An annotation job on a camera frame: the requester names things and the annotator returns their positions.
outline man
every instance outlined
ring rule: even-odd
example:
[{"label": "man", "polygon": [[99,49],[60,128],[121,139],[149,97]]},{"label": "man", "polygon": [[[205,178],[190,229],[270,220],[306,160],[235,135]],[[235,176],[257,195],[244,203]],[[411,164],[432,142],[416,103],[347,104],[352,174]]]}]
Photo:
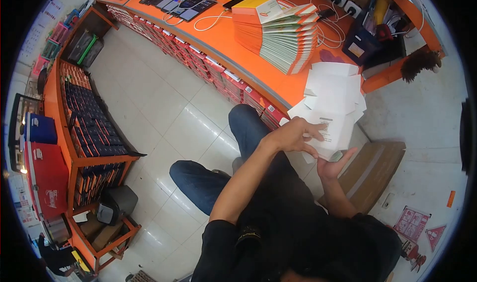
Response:
[{"label": "man", "polygon": [[[76,262],[74,256],[71,254],[73,251],[71,247],[54,250],[49,246],[45,246],[45,235],[40,233],[38,237],[38,249],[40,250],[41,259],[45,267],[48,267],[57,276],[68,277],[75,270],[74,263]],[[66,268],[71,266],[66,271],[60,270],[60,268]]]},{"label": "man", "polygon": [[284,151],[306,151],[304,133],[323,141],[322,124],[303,118],[270,133],[254,108],[235,106],[229,124],[244,164],[232,177],[193,161],[177,161],[170,175],[210,215],[192,282],[384,281],[397,263],[397,234],[358,213],[338,183],[357,148],[335,163],[318,159],[328,207],[313,196]]}]

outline blue cooler box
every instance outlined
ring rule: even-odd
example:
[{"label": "blue cooler box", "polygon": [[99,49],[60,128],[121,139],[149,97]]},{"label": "blue cooler box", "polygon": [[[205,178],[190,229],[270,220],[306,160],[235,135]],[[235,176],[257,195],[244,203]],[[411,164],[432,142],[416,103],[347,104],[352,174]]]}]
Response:
[{"label": "blue cooler box", "polygon": [[55,120],[27,112],[25,114],[23,137],[25,141],[57,144],[58,136],[56,135]]}]

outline counter top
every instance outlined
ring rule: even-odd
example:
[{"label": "counter top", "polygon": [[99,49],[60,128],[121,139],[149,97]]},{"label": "counter top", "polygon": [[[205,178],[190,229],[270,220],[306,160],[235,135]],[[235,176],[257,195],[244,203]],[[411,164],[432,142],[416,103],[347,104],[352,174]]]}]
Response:
[{"label": "counter top", "polygon": [[[111,2],[111,0],[98,1],[115,3]],[[177,26],[171,26],[162,21],[164,13],[161,10],[154,6],[140,4],[139,1],[140,0],[128,0],[123,6],[130,11],[133,11],[138,16],[157,24],[158,26],[164,27],[168,31],[170,30],[173,34],[190,42],[211,57],[218,59],[220,62],[225,62],[227,68],[230,68],[238,76],[241,76],[252,87],[258,86],[259,91],[260,89],[263,89],[268,94],[275,97],[275,100],[278,101],[281,106],[289,109],[303,99],[303,91],[308,72],[302,71],[295,75],[285,75],[265,59],[241,46],[234,40],[234,26],[232,19],[220,18],[214,27],[204,32],[196,31],[194,29],[194,23],[200,18],[220,15],[224,10],[221,4],[214,5],[189,23],[182,22]],[[292,1],[297,5],[310,2],[310,0],[289,1]],[[329,0],[313,0],[313,3],[316,6],[320,4],[331,5]],[[326,7],[320,6],[319,9],[325,10]],[[337,11],[339,16],[345,14],[342,8],[337,8]],[[223,16],[231,15],[230,11],[223,14]],[[215,19],[216,18],[208,18],[202,20],[197,24],[197,28],[207,28],[215,21]],[[347,16],[339,20],[337,24],[344,30],[344,32],[347,32],[353,20],[353,17]],[[168,23],[175,24],[178,21],[178,18],[171,18],[168,20]],[[339,39],[337,33],[325,23],[320,23],[320,27],[324,31],[325,36],[332,40]],[[337,46],[336,43],[329,41],[327,44],[330,46]],[[341,48],[331,49],[324,45],[318,47],[310,63],[316,63],[319,61],[336,61],[354,64],[354,62],[341,51]]]}]

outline booklet stack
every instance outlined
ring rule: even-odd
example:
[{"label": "booklet stack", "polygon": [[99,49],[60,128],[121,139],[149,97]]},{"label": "booklet stack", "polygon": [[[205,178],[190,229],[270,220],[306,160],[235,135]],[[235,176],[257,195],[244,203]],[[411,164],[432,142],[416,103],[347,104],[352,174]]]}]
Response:
[{"label": "booklet stack", "polygon": [[313,4],[282,10],[277,0],[244,0],[232,7],[235,40],[287,75],[303,70],[318,44]]},{"label": "booklet stack", "polygon": [[[341,159],[348,149],[354,124],[364,115],[366,102],[361,93],[358,66],[342,63],[316,63],[308,73],[305,98],[288,111],[290,118],[301,117],[311,124],[326,124],[321,130],[324,141],[312,139],[320,156],[330,162]],[[280,125],[287,123],[283,118]],[[303,152],[307,163],[315,159]]]}]

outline black t-shirt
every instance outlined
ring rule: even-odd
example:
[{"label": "black t-shirt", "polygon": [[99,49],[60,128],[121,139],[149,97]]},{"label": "black t-shirt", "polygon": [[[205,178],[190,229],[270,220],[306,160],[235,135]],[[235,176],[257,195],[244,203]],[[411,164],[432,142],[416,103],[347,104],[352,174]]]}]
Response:
[{"label": "black t-shirt", "polygon": [[49,246],[45,246],[44,237],[40,236],[38,239],[38,249],[40,250],[40,255],[45,260],[48,268],[58,276],[64,276],[64,272],[60,268],[64,268],[75,263],[75,258],[71,254],[73,251],[70,248],[62,250],[53,250]]},{"label": "black t-shirt", "polygon": [[192,282],[278,282],[288,268],[331,282],[381,282],[401,252],[395,231],[361,213],[329,216],[302,182],[260,185],[237,225],[212,221],[202,240]]}]

